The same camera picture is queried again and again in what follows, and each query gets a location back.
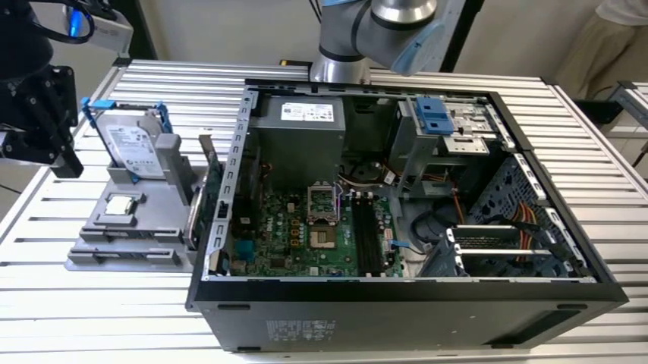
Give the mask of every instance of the white shirt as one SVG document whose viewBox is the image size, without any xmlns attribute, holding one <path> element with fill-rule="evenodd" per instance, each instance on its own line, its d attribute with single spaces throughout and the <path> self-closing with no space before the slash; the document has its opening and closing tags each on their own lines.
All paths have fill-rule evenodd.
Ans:
<svg viewBox="0 0 648 364">
<path fill-rule="evenodd" d="M 631 27 L 648 25 L 648 0 L 605 0 L 595 13 L 605 20 Z"/>
</svg>

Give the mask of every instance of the power supply label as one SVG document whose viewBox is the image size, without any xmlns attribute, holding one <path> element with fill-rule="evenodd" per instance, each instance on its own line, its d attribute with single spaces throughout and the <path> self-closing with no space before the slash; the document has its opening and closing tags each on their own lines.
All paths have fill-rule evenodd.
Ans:
<svg viewBox="0 0 648 364">
<path fill-rule="evenodd" d="M 141 178 L 164 177 L 145 130 L 122 125 L 108 125 L 106 130 L 122 167 Z"/>
<path fill-rule="evenodd" d="M 335 320 L 265 320 L 271 341 L 326 341 L 332 339 Z"/>
<path fill-rule="evenodd" d="M 332 123 L 332 105 L 287 102 L 281 105 L 281 120 L 324 121 Z"/>
</svg>

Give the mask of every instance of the robotic arm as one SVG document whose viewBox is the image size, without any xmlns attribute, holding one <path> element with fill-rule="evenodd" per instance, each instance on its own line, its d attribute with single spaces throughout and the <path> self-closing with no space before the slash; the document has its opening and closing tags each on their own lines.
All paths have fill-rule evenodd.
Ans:
<svg viewBox="0 0 648 364">
<path fill-rule="evenodd" d="M 44 28 L 26 1 L 0 0 L 0 158 L 50 165 L 57 177 L 78 177 L 70 127 L 77 126 L 73 71 L 52 66 L 52 45 L 81 44 L 93 34 L 84 5 L 65 4 L 89 24 L 85 35 L 68 36 Z"/>
<path fill-rule="evenodd" d="M 443 35 L 436 0 L 322 0 L 316 82 L 368 83 L 366 58 L 396 74 L 426 65 Z"/>
</svg>

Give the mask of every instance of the green circuit board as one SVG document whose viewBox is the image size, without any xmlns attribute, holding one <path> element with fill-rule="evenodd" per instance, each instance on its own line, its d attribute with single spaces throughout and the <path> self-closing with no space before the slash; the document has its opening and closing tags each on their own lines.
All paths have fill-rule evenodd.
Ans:
<svg viewBox="0 0 648 364">
<path fill-rule="evenodd" d="M 328 200 L 326 195 L 314 197 L 314 205 L 319 205 L 318 210 L 328 211 L 326 205 L 330 205 L 330 201 L 330 194 Z M 340 196 L 340 217 L 335 226 L 324 223 L 308 225 L 305 204 L 305 193 L 265 195 L 259 211 L 253 259 L 244 265 L 235 262 L 233 275 L 249 277 L 358 276 L 358 252 L 352 240 L 350 197 Z M 387 257 L 387 252 L 382 247 L 383 244 L 386 246 L 384 231 L 395 239 L 394 221 L 388 218 L 387 202 L 375 201 L 374 211 L 379 223 L 375 232 L 380 244 L 382 263 L 384 263 Z M 315 239 L 316 247 L 312 247 L 312 239 Z M 392 252 L 392 257 L 395 258 L 394 263 L 384 269 L 384 275 L 402 277 L 396 252 Z"/>
</svg>

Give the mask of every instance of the ram slot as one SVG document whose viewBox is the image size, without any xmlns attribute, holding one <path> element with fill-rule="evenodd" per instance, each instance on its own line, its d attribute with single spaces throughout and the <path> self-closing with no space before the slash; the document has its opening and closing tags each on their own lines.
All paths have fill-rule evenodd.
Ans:
<svg viewBox="0 0 648 364">
<path fill-rule="evenodd" d="M 351 201 L 352 232 L 358 254 L 358 275 L 378 277 L 382 273 L 378 222 L 371 198 L 354 197 Z"/>
</svg>

